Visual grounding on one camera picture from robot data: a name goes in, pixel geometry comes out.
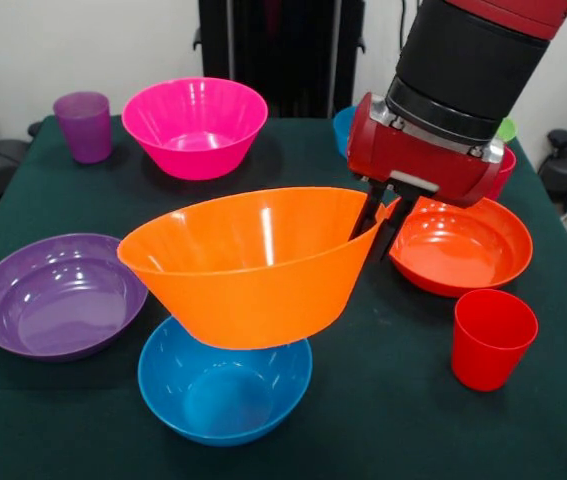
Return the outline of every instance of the orange plate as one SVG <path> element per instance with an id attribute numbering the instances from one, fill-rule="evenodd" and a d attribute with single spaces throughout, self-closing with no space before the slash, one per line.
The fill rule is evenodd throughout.
<path id="1" fill-rule="evenodd" d="M 390 256 L 416 286 L 460 297 L 513 280 L 529 265 L 532 249 L 525 225 L 492 200 L 462 209 L 420 198 Z"/>

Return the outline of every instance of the blue bowl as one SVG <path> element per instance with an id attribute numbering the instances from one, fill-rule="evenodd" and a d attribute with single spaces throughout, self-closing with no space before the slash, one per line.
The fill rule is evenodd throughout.
<path id="1" fill-rule="evenodd" d="M 307 340 L 265 350 L 221 350 L 192 338 L 174 317 L 152 333 L 139 360 L 150 410 L 204 445 L 231 447 L 273 430 L 299 403 L 312 375 Z"/>
<path id="2" fill-rule="evenodd" d="M 336 148 L 345 158 L 347 158 L 347 137 L 350 135 L 350 128 L 352 128 L 354 121 L 354 112 L 356 112 L 355 106 L 344 108 L 332 120 L 332 127 L 334 127 L 334 135 L 336 136 Z"/>

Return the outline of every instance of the red cup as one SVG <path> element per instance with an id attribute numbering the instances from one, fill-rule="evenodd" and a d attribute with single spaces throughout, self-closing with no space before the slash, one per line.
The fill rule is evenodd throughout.
<path id="1" fill-rule="evenodd" d="M 454 311 L 452 370 L 466 387 L 502 387 L 536 338 L 539 324 L 525 302 L 499 290 L 473 290 Z"/>
<path id="2" fill-rule="evenodd" d="M 492 184 L 492 189 L 486 195 L 487 198 L 490 200 L 496 200 L 501 195 L 501 191 L 505 184 L 512 175 L 514 171 L 514 167 L 516 166 L 516 155 L 514 152 L 509 148 L 505 147 L 505 153 L 503 154 L 503 159 L 501 160 L 501 168 L 499 168 L 499 172 L 496 174 L 496 178 L 494 179 L 494 183 Z"/>

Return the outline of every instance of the purple bowl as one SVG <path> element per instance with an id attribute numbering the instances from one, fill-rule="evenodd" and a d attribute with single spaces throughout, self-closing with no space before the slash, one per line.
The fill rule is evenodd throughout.
<path id="1" fill-rule="evenodd" d="M 120 240 L 46 238 L 0 262 L 0 347 L 43 361 L 86 357 L 134 319 L 147 288 L 116 257 Z"/>

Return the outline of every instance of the table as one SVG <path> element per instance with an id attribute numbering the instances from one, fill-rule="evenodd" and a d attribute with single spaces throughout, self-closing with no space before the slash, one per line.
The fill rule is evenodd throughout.
<path id="1" fill-rule="evenodd" d="M 113 120 L 115 151 L 72 161 L 48 118 L 0 203 L 0 259 L 43 237 L 123 237 L 167 211 L 290 185 L 365 189 L 325 120 L 270 120 L 245 162 L 214 181 L 167 177 Z M 146 408 L 140 350 L 167 316 L 153 298 L 107 350 L 44 364 L 0 350 L 0 479 L 567 479 L 567 234 L 518 146 L 503 203 L 527 224 L 534 259 L 506 290 L 540 332 L 501 390 L 452 376 L 454 301 L 368 265 L 335 324 L 311 339 L 314 374 L 289 419 L 253 444 L 191 443 Z"/>

